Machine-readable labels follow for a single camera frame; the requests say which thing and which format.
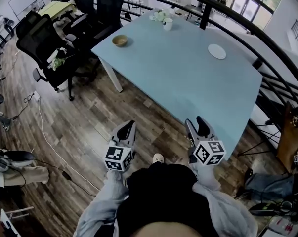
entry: cup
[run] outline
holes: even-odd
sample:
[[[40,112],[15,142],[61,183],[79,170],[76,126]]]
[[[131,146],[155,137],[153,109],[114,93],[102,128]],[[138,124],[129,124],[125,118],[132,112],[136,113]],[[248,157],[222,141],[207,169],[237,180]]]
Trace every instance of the cup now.
[[[173,20],[171,18],[165,18],[163,20],[163,28],[165,31],[171,30],[172,26],[173,26]]]

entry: white shoe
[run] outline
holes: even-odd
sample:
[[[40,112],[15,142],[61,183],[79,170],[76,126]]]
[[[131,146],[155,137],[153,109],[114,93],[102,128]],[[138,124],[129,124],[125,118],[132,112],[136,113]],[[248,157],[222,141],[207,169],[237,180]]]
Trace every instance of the white shoe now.
[[[155,155],[153,155],[152,164],[154,164],[156,162],[164,163],[164,157],[163,157],[163,155],[161,155],[161,154],[155,154]]]

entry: power outlet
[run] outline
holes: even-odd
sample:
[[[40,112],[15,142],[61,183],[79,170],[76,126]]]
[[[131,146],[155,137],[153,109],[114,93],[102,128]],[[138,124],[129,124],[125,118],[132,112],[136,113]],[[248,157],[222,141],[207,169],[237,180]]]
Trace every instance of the power outlet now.
[[[39,101],[39,99],[40,99],[40,96],[39,96],[39,94],[36,90],[34,92],[34,98],[35,98],[36,101]]]

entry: wooden bowl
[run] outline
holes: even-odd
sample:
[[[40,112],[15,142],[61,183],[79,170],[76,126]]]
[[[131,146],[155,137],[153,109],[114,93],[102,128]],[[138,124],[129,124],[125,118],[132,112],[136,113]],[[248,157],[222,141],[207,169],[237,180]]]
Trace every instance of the wooden bowl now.
[[[126,35],[117,35],[113,37],[113,44],[115,44],[117,47],[123,47],[127,44],[128,37]]]

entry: white plate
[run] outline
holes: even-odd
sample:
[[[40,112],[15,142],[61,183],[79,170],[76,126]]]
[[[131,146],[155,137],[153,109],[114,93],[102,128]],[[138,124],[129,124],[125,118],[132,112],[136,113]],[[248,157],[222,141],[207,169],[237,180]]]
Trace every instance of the white plate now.
[[[224,58],[226,58],[226,51],[217,44],[210,44],[208,46],[208,51],[213,57],[219,60],[223,60]]]

